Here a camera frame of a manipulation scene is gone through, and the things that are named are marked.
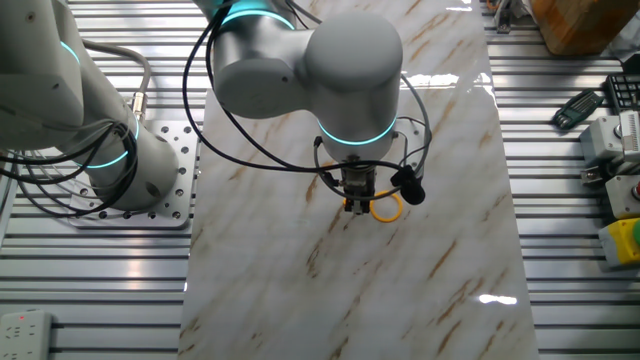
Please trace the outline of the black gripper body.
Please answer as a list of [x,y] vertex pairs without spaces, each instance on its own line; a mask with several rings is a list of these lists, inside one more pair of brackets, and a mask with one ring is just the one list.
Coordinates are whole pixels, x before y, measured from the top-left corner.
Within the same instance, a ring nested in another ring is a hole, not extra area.
[[375,167],[344,168],[341,186],[347,195],[372,198],[375,195]]

